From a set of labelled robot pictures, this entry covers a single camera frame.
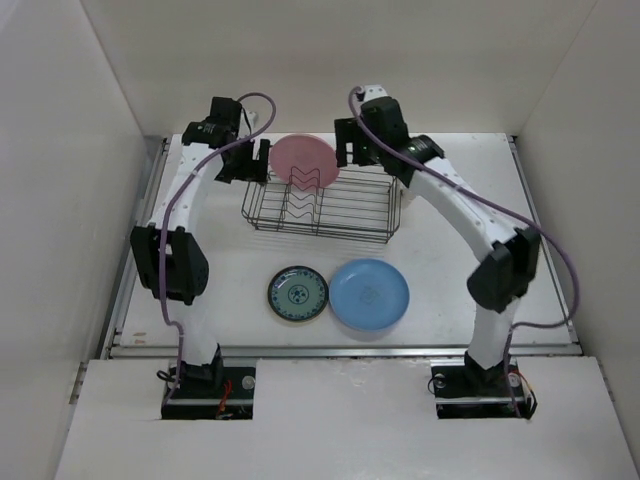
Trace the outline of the pink plate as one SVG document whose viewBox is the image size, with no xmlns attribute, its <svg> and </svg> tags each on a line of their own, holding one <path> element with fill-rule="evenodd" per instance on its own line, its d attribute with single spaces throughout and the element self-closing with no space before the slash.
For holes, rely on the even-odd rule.
<svg viewBox="0 0 640 480">
<path fill-rule="evenodd" d="M 280 180 L 300 190 L 326 188 L 340 174 L 332 146 L 309 134 L 291 134 L 276 141 L 269 164 Z"/>
</svg>

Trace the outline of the wire dish rack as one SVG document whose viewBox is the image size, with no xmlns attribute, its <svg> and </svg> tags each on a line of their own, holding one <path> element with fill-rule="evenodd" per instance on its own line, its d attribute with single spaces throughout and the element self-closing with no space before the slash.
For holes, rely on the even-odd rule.
<svg viewBox="0 0 640 480">
<path fill-rule="evenodd" d="M 256 230 L 386 244 L 400 227 L 399 181 L 381 168 L 348 166 L 327 187 L 294 167 L 247 185 L 241 214 Z"/>
</svg>

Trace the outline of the teal patterned plate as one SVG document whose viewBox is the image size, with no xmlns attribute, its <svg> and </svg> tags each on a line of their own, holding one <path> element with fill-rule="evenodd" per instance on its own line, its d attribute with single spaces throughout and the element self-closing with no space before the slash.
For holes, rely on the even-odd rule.
<svg viewBox="0 0 640 480">
<path fill-rule="evenodd" d="M 289 266 L 269 282 L 267 301 L 280 319 L 301 324 L 324 311 L 329 302 L 329 287 L 316 270 L 303 265 Z"/>
</svg>

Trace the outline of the blue plate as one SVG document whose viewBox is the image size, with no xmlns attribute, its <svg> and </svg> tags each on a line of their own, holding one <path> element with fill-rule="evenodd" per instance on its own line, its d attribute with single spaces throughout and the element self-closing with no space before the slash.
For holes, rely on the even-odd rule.
<svg viewBox="0 0 640 480">
<path fill-rule="evenodd" d="M 329 283 L 329 303 L 337 319 L 353 330 L 377 333 L 394 327 L 410 304 L 403 274 L 379 259 L 362 258 L 341 266 Z"/>
</svg>

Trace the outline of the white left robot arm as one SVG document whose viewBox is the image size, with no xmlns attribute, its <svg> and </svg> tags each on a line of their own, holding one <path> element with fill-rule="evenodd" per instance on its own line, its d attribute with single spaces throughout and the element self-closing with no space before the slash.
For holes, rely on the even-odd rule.
<svg viewBox="0 0 640 480">
<path fill-rule="evenodd" d="M 181 135 L 177 170 L 165 198 L 147 223 L 130 234 L 141 285 L 159 301 L 165 324 L 178 333 L 176 366 L 161 378 L 176 387 L 189 377 L 201 396 L 213 396 L 223 387 L 218 343 L 207 340 L 188 348 L 191 329 L 170 317 L 169 303 L 190 306 L 207 287 L 209 263 L 195 229 L 210 188 L 267 181 L 270 143 L 259 136 L 275 114 L 275 103 L 266 94 L 213 97 L 208 115 L 189 123 Z"/>
</svg>

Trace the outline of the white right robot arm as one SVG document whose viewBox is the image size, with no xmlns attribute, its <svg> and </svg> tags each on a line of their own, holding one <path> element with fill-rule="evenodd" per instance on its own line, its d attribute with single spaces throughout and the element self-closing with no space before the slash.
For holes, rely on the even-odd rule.
<svg viewBox="0 0 640 480">
<path fill-rule="evenodd" d="M 381 165 L 433 206 L 478 262 L 466 281 L 476 311 L 463 381 L 470 391 L 487 393 L 507 365 L 510 329 L 535 279 L 541 236 L 531 226 L 501 218 L 497 206 L 471 189 L 431 137 L 411 135 L 399 102 L 382 87 L 356 87 L 348 104 L 351 117 L 334 123 L 338 165 Z"/>
</svg>

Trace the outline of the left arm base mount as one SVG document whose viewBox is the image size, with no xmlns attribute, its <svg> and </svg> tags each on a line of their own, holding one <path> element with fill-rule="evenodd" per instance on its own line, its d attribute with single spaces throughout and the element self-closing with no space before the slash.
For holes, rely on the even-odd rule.
<svg viewBox="0 0 640 480">
<path fill-rule="evenodd" d="M 163 420 L 251 420 L 253 418 L 256 367 L 224 366 L 215 375 L 207 366 L 183 364 L 180 382 L 170 395 L 176 367 L 158 371 L 165 382 L 160 413 Z"/>
</svg>

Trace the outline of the aluminium front rail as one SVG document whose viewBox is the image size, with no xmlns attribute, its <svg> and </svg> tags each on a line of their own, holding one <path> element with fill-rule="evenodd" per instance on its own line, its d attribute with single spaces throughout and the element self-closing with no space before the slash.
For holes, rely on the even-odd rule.
<svg viewBox="0 0 640 480">
<path fill-rule="evenodd" d="M 110 350 L 112 358 L 169 358 L 177 353 L 176 347 L 125 347 L 114 346 Z M 454 358 L 462 357 L 463 347 L 245 347 L 228 346 L 222 348 L 225 358 Z M 513 356 L 581 356 L 579 344 L 565 345 L 516 345 L 511 349 Z"/>
</svg>

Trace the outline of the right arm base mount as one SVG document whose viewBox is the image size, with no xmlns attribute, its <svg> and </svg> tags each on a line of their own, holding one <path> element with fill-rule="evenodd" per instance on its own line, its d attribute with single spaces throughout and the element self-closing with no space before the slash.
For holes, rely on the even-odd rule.
<svg viewBox="0 0 640 480">
<path fill-rule="evenodd" d="M 499 368 L 497 377 L 485 383 L 473 380 L 470 370 L 461 364 L 433 363 L 428 390 L 434 395 L 436 414 L 445 419 L 530 420 L 538 401 L 530 384 L 516 364 L 509 365 L 509 375 Z"/>
</svg>

